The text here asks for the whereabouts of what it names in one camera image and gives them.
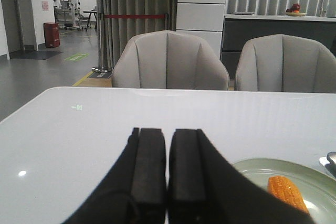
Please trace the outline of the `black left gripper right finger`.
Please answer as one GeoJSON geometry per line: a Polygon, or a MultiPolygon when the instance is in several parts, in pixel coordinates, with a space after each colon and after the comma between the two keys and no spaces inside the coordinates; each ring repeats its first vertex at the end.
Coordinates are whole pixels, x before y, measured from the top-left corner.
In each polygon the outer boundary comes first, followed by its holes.
{"type": "Polygon", "coordinates": [[[175,131],[169,170],[169,223],[314,222],[243,176],[202,130],[175,131]]]}

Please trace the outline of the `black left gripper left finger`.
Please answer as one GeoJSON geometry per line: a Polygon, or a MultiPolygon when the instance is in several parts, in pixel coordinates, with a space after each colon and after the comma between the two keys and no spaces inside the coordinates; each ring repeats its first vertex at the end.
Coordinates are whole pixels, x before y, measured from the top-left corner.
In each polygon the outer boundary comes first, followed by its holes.
{"type": "Polygon", "coordinates": [[[161,130],[134,128],[117,161],[65,223],[164,223],[165,173],[161,130]]]}

